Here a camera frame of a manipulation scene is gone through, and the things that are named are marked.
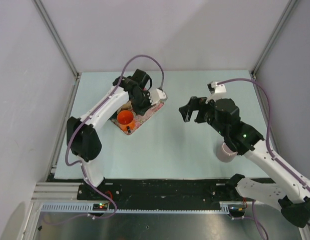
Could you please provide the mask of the mauve mug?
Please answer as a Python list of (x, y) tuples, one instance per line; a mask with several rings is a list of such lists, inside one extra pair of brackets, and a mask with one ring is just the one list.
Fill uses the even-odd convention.
[(216, 149), (217, 158), (223, 163), (229, 163), (237, 156), (236, 151), (232, 151), (226, 143), (221, 143)]

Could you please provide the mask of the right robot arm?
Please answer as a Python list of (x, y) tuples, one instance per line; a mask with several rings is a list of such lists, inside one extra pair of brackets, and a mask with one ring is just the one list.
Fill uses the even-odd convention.
[(224, 139), (233, 152), (244, 156), (261, 168), (274, 184), (255, 183), (243, 175), (234, 175), (226, 187), (227, 197), (254, 199), (279, 210), (296, 227), (310, 221), (310, 179), (304, 177), (267, 145), (263, 135), (244, 123), (240, 110), (228, 98), (207, 100), (193, 96), (179, 108), (184, 122), (197, 111), (196, 123), (207, 123)]

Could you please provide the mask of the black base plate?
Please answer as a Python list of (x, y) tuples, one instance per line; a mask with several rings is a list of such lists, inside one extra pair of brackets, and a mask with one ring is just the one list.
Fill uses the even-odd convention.
[(214, 206), (219, 202), (239, 202), (243, 198), (226, 179), (105, 179), (98, 190), (117, 207)]

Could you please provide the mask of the beige mug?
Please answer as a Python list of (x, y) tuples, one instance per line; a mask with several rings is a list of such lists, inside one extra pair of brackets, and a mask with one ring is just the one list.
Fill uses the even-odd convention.
[(131, 101), (128, 101), (124, 105), (121, 106), (120, 111), (128, 110), (131, 111), (133, 109)]

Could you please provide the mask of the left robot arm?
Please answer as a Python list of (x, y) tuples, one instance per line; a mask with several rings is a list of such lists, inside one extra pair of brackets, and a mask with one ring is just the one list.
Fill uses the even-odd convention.
[(131, 102), (135, 113), (144, 115), (151, 107), (151, 93), (146, 88), (147, 84), (152, 86), (152, 79), (139, 69), (132, 76), (120, 76), (92, 109), (79, 118), (72, 116), (67, 120), (66, 165), (80, 164), (84, 181), (90, 184), (88, 194), (96, 200), (106, 192), (105, 186), (100, 184), (104, 179), (102, 171), (97, 170), (94, 163), (102, 150), (98, 131), (127, 102)]

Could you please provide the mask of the floral rectangular tray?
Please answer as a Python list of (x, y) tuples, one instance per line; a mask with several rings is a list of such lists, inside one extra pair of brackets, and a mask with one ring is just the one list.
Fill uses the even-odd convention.
[(152, 107), (150, 107), (146, 113), (144, 115), (139, 115), (136, 114), (133, 109), (130, 110), (133, 114), (134, 114), (134, 119), (135, 119), (135, 127), (132, 130), (132, 132), (130, 134), (122, 131), (119, 128), (119, 124), (117, 122), (117, 114), (120, 112), (120, 109), (118, 111), (116, 111), (110, 118), (110, 121), (119, 128), (119, 130), (121, 130), (125, 135), (131, 135), (133, 134), (139, 127), (141, 127), (147, 120), (149, 120), (151, 117), (154, 116), (154, 114), (156, 114), (162, 107), (164, 106), (164, 102), (160, 101), (159, 103), (153, 105)]

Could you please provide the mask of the aluminium corner post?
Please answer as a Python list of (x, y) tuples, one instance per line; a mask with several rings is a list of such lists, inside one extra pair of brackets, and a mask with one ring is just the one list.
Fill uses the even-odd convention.
[(300, 3), (299, 0), (289, 0), (284, 11), (282, 12), (279, 20), (277, 21), (273, 31), (268, 38), (266, 45), (264, 46), (261, 54), (259, 55), (256, 63), (254, 64), (250, 74), (253, 79), (256, 79), (257, 73), (262, 67), (263, 63), (265, 62), (266, 58), (270, 54), (271, 50), (275, 46), (278, 38), (280, 37), (282, 31), (284, 30), (285, 26), (287, 25), (290, 17), (294, 13), (296, 7)]
[(78, 79), (79, 72), (77, 71), (77, 68), (75, 67), (48, 11), (46, 10), (43, 2), (41, 0), (32, 0), (32, 3), (34, 4), (37, 12), (39, 13), (41, 19), (43, 20), (46, 28), (48, 29), (49, 34), (51, 35), (53, 41), (55, 42), (57, 49), (61, 53), (63, 59), (65, 60), (68, 68), (70, 69), (73, 77), (75, 79)]

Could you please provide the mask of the left aluminium corner post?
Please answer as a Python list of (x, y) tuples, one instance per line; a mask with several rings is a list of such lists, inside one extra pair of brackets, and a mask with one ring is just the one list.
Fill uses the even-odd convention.
[(41, 0), (32, 0), (32, 3), (34, 4), (37, 12), (39, 13), (41, 19), (43, 20), (46, 28), (48, 29), (49, 34), (51, 35), (53, 41), (55, 42), (57, 49), (61, 53), (63, 59), (65, 60), (68, 68), (70, 69), (73, 77), (75, 79), (78, 79), (79, 72), (77, 71), (77, 68), (75, 67), (48, 11), (46, 10), (43, 2)]

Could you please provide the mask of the right aluminium corner post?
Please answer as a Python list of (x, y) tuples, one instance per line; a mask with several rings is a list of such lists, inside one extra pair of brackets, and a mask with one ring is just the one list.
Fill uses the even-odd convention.
[(280, 37), (282, 31), (284, 30), (285, 26), (287, 25), (290, 17), (294, 13), (296, 7), (300, 3), (299, 0), (289, 0), (284, 11), (282, 12), (279, 20), (277, 21), (273, 31), (268, 38), (266, 45), (264, 46), (261, 54), (259, 55), (256, 63), (254, 64), (250, 74), (253, 79), (256, 79), (257, 73), (262, 67), (263, 63), (265, 62), (266, 58), (270, 54), (271, 50), (275, 46), (278, 38)]

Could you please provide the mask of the orange mug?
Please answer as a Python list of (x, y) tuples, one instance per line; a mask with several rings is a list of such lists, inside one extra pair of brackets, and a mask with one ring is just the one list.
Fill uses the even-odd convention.
[(135, 127), (134, 114), (129, 110), (122, 110), (117, 114), (119, 128), (130, 134)]

